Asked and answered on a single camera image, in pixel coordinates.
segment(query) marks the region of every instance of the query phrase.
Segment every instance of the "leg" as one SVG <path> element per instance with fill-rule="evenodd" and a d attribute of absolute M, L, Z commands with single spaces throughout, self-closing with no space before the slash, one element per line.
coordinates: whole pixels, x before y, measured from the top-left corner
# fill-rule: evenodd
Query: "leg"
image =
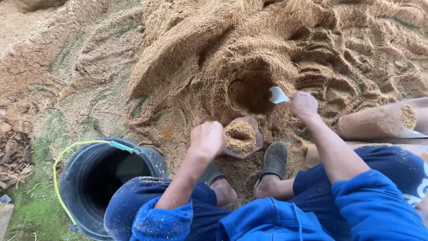
<path fill-rule="evenodd" d="M 114 240 L 128 241 L 132 234 L 131 227 L 135 214 L 146 202 L 161 196 L 170 182 L 170 179 L 165 178 L 140 177 L 125 183 L 115 193 L 107 207 L 104 217 L 107 233 Z M 217 204 L 228 203 L 233 198 L 228 196 L 232 189 L 229 183 L 221 178 L 211 186 L 215 186 L 214 190 L 203 182 L 198 182 L 195 186 L 191 196 L 193 221 L 186 241 L 197 241 L 201 237 L 207 241 L 215 240 L 218 220 L 230 213 L 224 208 L 217 207 Z"/>
<path fill-rule="evenodd" d="M 410 205 L 415 206 L 426 195 L 428 165 L 418 156 L 396 146 L 362 147 L 355 152 L 370 168 L 391 179 Z M 350 239 L 350 227 L 334 204 L 334 197 L 330 191 L 331 184 L 322 165 L 306 172 L 300 171 L 292 184 L 291 180 L 281 181 L 275 178 L 267 178 L 265 181 L 265 186 L 283 187 L 276 190 L 267 189 L 270 193 L 264 193 L 264 196 L 276 195 L 282 197 L 281 201 L 292 198 L 290 201 L 303 211 L 314 212 L 321 225 L 335 240 Z"/>

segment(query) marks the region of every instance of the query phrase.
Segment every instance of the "ground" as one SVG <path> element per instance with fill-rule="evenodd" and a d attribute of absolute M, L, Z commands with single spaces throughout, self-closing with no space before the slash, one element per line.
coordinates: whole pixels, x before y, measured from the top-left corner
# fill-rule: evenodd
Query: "ground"
<path fill-rule="evenodd" d="M 54 159 L 75 141 L 156 148 L 173 177 L 192 127 L 253 114 L 263 148 L 215 160 L 245 203 L 271 142 L 289 146 L 286 178 L 311 143 L 286 103 L 266 102 L 270 86 L 311 92 L 333 129 L 345 114 L 428 93 L 418 1 L 22 2 L 0 2 L 0 121 L 32 124 L 35 169 L 0 191 L 15 203 L 7 241 L 87 239 L 68 229 L 53 187 Z"/>

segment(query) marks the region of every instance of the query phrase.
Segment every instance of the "plastic bag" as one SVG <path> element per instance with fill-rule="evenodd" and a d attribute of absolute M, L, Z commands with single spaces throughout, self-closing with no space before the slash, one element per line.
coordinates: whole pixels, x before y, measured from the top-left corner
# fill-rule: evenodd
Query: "plastic bag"
<path fill-rule="evenodd" d="M 364 142 L 346 142 L 353 150 L 363 147 L 363 146 L 382 146 L 382 145 L 392 145 L 390 143 L 364 143 Z M 418 144 L 395 144 L 394 146 L 399 146 L 403 150 L 409 151 L 419 157 L 422 157 L 423 154 L 428 156 L 428 146 L 418 145 Z M 313 167 L 321 163 L 321 158 L 319 156 L 317 147 L 315 144 L 310 144 L 306 151 L 306 160 L 305 164 L 308 167 Z"/>
<path fill-rule="evenodd" d="M 224 148 L 223 153 L 226 154 L 226 155 L 232 156 L 232 157 L 237 157 L 237 158 L 244 159 L 245 157 L 253 154 L 254 152 L 256 152 L 257 150 L 259 150 L 260 148 L 263 147 L 263 137 L 262 137 L 262 135 L 259 132 L 259 124 L 257 123 L 257 121 L 254 118 L 254 116 L 250 115 L 250 116 L 236 118 L 236 119 L 232 120 L 230 123 L 235 122 L 235 121 L 246 121 L 246 122 L 248 122 L 251 125 L 251 127 L 254 130 L 254 133 L 256 133 L 256 147 L 254 149 L 252 149 L 251 151 L 249 151 L 247 154 L 243 155 L 243 156 L 239 156 L 235 152 L 227 149 L 227 147 Z"/>
<path fill-rule="evenodd" d="M 408 105 L 416 115 L 416 126 L 407 128 L 400 117 L 401 108 Z M 337 134 L 347 140 L 428 137 L 428 97 L 408 99 L 365 109 L 340 117 Z"/>

